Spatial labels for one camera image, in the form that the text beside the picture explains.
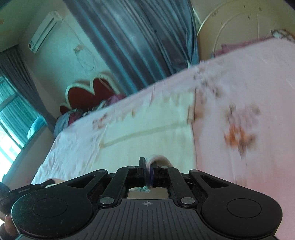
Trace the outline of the person's left hand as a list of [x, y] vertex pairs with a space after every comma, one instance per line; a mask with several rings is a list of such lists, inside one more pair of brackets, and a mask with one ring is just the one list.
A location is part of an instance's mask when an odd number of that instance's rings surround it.
[[17, 239], [19, 234], [11, 218], [11, 213], [7, 212], [1, 205], [1, 240]]

